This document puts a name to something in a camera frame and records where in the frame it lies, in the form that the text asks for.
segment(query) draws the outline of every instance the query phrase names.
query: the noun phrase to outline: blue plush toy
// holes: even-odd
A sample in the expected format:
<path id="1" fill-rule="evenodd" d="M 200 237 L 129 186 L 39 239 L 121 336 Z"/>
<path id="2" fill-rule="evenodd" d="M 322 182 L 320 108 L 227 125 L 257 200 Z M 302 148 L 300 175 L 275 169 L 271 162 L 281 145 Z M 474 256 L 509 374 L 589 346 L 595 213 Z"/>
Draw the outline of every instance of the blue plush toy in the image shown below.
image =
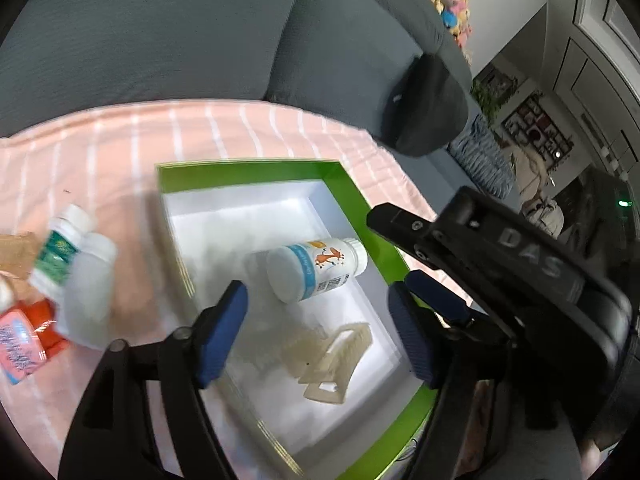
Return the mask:
<path id="1" fill-rule="evenodd" d="M 443 10 L 441 16 L 444 26 L 447 28 L 454 28 L 458 24 L 456 15 L 449 9 Z"/>

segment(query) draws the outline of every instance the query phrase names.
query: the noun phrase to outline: gray blanket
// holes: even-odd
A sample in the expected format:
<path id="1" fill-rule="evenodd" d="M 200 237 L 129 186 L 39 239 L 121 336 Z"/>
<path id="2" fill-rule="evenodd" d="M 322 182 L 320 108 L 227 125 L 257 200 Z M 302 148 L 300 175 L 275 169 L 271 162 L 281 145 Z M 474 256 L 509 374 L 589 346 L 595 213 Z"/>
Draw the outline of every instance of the gray blanket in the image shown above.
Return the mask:
<path id="1" fill-rule="evenodd" d="M 447 149 L 476 186 L 503 199 L 515 184 L 515 176 L 502 155 L 484 115 L 452 140 Z"/>

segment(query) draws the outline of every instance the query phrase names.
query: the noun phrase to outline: pink striped cloth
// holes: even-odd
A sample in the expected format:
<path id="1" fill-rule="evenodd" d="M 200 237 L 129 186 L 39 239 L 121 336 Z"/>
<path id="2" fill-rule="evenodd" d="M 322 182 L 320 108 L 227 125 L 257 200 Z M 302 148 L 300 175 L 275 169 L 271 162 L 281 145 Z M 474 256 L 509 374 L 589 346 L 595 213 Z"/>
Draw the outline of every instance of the pink striped cloth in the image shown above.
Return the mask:
<path id="1" fill-rule="evenodd" d="M 393 202 L 429 220 L 434 211 L 393 156 L 364 130 L 265 102 L 187 100 L 96 108 L 29 128 L 0 147 L 0 232 L 43 237 L 48 219 L 73 202 L 98 219 L 97 231 L 120 250 L 113 318 L 132 344 L 159 340 L 162 279 L 148 232 L 154 165 L 219 158 L 340 160 L 369 204 Z M 411 267 L 418 265 L 411 259 Z M 431 275 L 463 291 L 440 272 Z M 0 374 L 0 400 L 15 427 L 55 476 L 78 400 L 99 352 L 72 346 L 27 380 Z M 158 402 L 152 409 L 161 411 Z M 214 421 L 220 431 L 224 421 Z M 170 447 L 167 437 L 159 447 Z M 235 444 L 223 442 L 225 449 Z M 235 463 L 238 471 L 249 471 Z M 241 478 L 255 475 L 239 473 Z"/>

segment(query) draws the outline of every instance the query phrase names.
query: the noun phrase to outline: green label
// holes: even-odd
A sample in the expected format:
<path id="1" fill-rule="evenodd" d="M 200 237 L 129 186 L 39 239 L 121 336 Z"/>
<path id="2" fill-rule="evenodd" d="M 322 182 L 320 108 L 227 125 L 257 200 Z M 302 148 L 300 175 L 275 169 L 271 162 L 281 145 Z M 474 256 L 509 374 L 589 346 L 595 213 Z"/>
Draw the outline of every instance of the green label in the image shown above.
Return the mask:
<path id="1" fill-rule="evenodd" d="M 46 274 L 53 282 L 62 285 L 68 275 L 69 263 L 77 252 L 78 250 L 66 238 L 52 231 L 34 267 Z"/>

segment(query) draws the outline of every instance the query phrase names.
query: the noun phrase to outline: bottle label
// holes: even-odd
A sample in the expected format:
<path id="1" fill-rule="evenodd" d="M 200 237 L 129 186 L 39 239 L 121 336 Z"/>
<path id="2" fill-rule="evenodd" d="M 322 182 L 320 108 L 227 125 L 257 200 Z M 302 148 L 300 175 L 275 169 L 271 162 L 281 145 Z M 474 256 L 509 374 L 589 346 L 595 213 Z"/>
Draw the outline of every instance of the bottle label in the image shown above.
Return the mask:
<path id="1" fill-rule="evenodd" d="M 302 266 L 305 280 L 302 300 L 344 285 L 354 270 L 354 262 L 346 258 L 351 250 L 340 240 L 332 240 L 330 246 L 313 240 L 287 247 L 298 257 Z"/>
<path id="2" fill-rule="evenodd" d="M 71 260 L 77 252 L 66 238 L 52 231 L 33 266 L 46 274 L 52 282 L 62 285 L 69 273 Z"/>
<path id="3" fill-rule="evenodd" d="M 11 384 L 33 374 L 47 361 L 47 355 L 33 326 L 20 310 L 0 318 L 0 365 Z"/>

